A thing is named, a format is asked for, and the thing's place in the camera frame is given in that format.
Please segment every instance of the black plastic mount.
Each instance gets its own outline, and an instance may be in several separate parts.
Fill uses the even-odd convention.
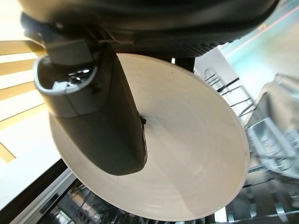
[[[88,26],[117,53],[194,58],[257,28],[279,0],[19,0],[31,18]]]
[[[143,169],[145,119],[115,52],[108,44],[69,37],[24,15],[22,23],[29,36],[41,37],[48,52],[35,64],[34,82],[51,117],[105,172],[127,175]]]

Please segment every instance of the white wall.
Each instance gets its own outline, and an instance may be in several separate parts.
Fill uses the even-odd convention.
[[[214,68],[225,84],[238,77],[218,48],[214,48],[203,56],[197,57],[194,68],[197,75],[204,75],[207,68]]]
[[[0,40],[22,40],[21,11],[17,0],[0,0]]]
[[[226,53],[228,62],[255,100],[277,73],[299,78],[299,3],[292,2],[276,20],[272,19],[247,42]]]

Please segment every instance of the metal rack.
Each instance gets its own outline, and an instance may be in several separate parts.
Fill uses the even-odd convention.
[[[80,181],[40,220],[40,224],[205,224],[205,219],[162,222],[118,209],[96,196]]]
[[[299,174],[299,169],[294,169],[299,158],[298,132],[292,129],[281,133],[270,118],[265,118],[242,84],[237,84],[238,79],[225,84],[212,68],[206,69],[203,79],[231,107],[243,105],[241,112],[233,110],[244,124],[249,140],[251,167],[243,189],[226,206],[226,223],[299,223],[299,178],[295,175],[290,178],[290,173],[285,175],[292,169]],[[245,99],[232,104],[231,93],[238,89]],[[260,122],[248,125],[242,119],[244,115],[255,116]]]

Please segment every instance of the round plate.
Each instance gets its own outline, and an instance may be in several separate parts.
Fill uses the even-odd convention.
[[[229,105],[176,65],[146,56],[118,57],[137,109],[147,120],[147,163],[138,173],[107,174],[50,117],[65,163],[107,202],[150,219],[197,219],[231,202],[244,184],[249,151],[243,127]]]

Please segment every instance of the white circular disc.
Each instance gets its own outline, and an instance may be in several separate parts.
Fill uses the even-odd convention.
[[[249,150],[244,129],[229,105],[176,65],[146,56],[118,57],[136,107],[147,120],[147,163],[134,174],[107,174],[50,117],[65,163],[107,202],[150,219],[197,219],[231,202],[244,184]]]

